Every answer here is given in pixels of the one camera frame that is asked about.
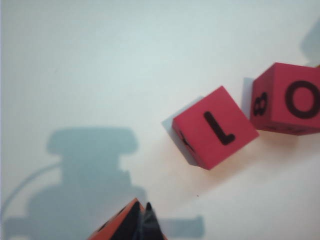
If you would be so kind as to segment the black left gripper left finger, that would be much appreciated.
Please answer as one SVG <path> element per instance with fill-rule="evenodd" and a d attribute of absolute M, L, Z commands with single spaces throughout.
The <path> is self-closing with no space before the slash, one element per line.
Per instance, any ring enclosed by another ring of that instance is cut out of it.
<path fill-rule="evenodd" d="M 139 201 L 135 201 L 114 233 L 115 240 L 135 240 L 142 219 Z"/>

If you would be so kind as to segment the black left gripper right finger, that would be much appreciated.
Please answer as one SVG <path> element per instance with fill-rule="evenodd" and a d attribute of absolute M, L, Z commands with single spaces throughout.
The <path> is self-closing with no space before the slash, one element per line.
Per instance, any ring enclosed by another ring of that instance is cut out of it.
<path fill-rule="evenodd" d="M 139 239 L 140 240 L 166 240 L 160 224 L 158 222 L 156 213 L 150 202 L 145 206 L 140 218 L 139 225 Z"/>

